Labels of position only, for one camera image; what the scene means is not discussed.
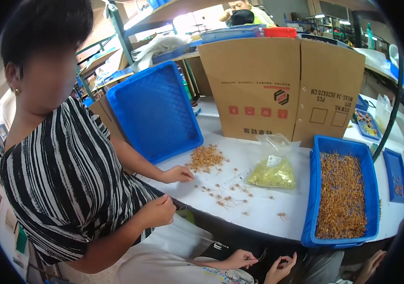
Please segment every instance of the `yellow plastic bag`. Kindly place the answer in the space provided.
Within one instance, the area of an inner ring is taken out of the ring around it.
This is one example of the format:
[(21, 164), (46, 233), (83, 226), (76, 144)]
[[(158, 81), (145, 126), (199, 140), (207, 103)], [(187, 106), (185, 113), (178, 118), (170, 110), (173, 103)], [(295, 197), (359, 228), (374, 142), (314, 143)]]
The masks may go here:
[(292, 150), (292, 143), (282, 134), (257, 135), (256, 138), (262, 143), (262, 160), (247, 181), (258, 186), (295, 189), (293, 167), (285, 157)]

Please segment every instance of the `white table surface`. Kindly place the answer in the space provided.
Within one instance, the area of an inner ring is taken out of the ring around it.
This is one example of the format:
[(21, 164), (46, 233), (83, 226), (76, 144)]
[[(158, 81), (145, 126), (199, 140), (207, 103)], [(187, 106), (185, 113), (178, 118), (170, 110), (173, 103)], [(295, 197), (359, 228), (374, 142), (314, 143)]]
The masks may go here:
[[(363, 96), (376, 105), (375, 99)], [(296, 189), (295, 190), (267, 190), (252, 185), (245, 185), (245, 179), (253, 170), (261, 158), (261, 148), (259, 142), (226, 138), (222, 134), (221, 122), (212, 98), (202, 98), (199, 106), (202, 111), (197, 116), (199, 127), (204, 138), (204, 145), (218, 145), (219, 151), (222, 151), (226, 159), (230, 162), (224, 162), (221, 167), (222, 172), (218, 173), (212, 169), (211, 173), (195, 173), (195, 180), (191, 183), (163, 184), (150, 180), (143, 176), (138, 176), (151, 186), (169, 194), (177, 200), (192, 206), (205, 213), (232, 222), (239, 226), (256, 230), (264, 234), (270, 234), (282, 238), (299, 241), (303, 232), (304, 220), (306, 218), (306, 209), (309, 194), (309, 152), (307, 148), (296, 148), (290, 155), (290, 161), (295, 171)], [(375, 109), (369, 107), (368, 112), (375, 114)], [(398, 115), (404, 122), (404, 115)], [(368, 146), (377, 141), (364, 138), (357, 129), (357, 125), (350, 122), (352, 128), (347, 128), (344, 139), (364, 142)], [(390, 150), (402, 153), (404, 152), (404, 137), (398, 125), (392, 129), (393, 140), (389, 139), (385, 147)], [(184, 165), (191, 162), (192, 151), (173, 157), (165, 162), (159, 163), (157, 167), (162, 170), (170, 169), (176, 165)], [(382, 240), (397, 234), (398, 226), (404, 218), (404, 204), (393, 203), (389, 201), (388, 177), (383, 156), (379, 156), (375, 162), (375, 173), (377, 176), (378, 191), (382, 200), (382, 217), (378, 236), (372, 240)], [(235, 184), (241, 184), (252, 192), (253, 197), (246, 193), (229, 188)], [(235, 203), (230, 203), (229, 207), (221, 207), (216, 204), (217, 199), (209, 196), (208, 192), (200, 189), (202, 186), (215, 189), (219, 184), (221, 189), (217, 194), (223, 198), (231, 196)], [(286, 220), (282, 220), (277, 214), (286, 213)]]

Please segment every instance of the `red container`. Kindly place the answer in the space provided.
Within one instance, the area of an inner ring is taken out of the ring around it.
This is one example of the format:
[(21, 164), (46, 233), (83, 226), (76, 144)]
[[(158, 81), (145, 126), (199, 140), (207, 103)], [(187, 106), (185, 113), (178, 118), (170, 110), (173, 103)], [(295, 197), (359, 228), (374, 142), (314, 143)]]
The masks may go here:
[(286, 27), (276, 27), (263, 29), (265, 32), (265, 37), (296, 37), (296, 29), (295, 28), (286, 28)]

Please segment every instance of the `clear plastic bag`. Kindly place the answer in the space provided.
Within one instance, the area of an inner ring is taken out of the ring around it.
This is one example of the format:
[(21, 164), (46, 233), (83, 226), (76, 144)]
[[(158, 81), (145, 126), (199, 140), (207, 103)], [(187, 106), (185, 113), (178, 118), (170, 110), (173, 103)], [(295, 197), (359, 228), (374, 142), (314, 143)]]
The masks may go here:
[(282, 134), (257, 135), (256, 138), (261, 143), (262, 157), (247, 181), (259, 186), (295, 189), (295, 173), (286, 154), (299, 143), (290, 142)]
[(391, 111), (392, 107), (391, 103), (389, 102), (388, 96), (378, 94), (377, 107), (375, 109), (374, 118), (382, 133), (385, 133), (386, 127), (388, 126)]

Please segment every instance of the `black and white striped top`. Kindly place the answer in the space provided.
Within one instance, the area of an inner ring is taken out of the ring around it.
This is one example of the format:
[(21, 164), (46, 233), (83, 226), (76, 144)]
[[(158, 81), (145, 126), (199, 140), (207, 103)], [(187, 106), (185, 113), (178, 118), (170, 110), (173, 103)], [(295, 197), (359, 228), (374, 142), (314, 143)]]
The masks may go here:
[(156, 197), (123, 171), (109, 138), (99, 117), (69, 97), (0, 155), (6, 195), (46, 265), (81, 258), (89, 241), (109, 235)]

